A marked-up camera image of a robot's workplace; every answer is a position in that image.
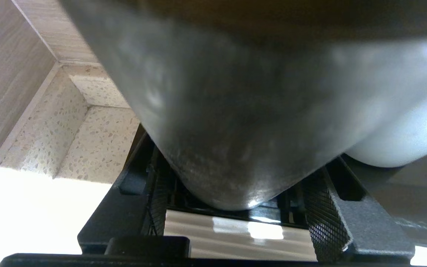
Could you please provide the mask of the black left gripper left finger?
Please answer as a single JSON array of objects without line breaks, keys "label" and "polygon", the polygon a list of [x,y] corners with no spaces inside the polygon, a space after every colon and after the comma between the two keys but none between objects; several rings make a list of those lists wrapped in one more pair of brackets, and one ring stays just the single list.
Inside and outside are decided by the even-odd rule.
[{"label": "black left gripper left finger", "polygon": [[139,126],[126,162],[78,233],[83,254],[104,254],[113,238],[163,235],[169,198],[169,165]]}]

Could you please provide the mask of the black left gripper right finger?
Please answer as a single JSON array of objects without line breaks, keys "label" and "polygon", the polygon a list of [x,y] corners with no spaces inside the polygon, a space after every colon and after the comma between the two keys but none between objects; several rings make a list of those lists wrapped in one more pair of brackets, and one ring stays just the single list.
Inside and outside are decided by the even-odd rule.
[{"label": "black left gripper right finger", "polygon": [[302,181],[317,260],[349,265],[408,265],[415,246],[341,157]]}]

